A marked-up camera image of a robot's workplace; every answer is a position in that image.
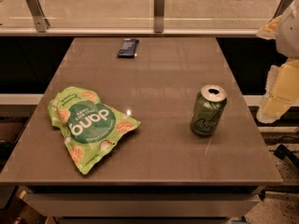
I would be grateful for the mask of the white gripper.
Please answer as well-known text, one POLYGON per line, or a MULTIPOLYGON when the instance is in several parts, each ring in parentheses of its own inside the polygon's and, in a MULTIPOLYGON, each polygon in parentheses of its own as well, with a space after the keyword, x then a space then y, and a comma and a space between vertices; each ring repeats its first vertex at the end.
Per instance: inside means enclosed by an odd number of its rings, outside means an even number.
MULTIPOLYGON (((276 39, 277 51, 288 58, 299 58, 299 0, 260 28, 258 37, 276 39)), ((267 75, 265 94, 256 118, 261 123, 279 120, 299 100, 299 60, 289 59, 281 66, 272 65, 267 75)))

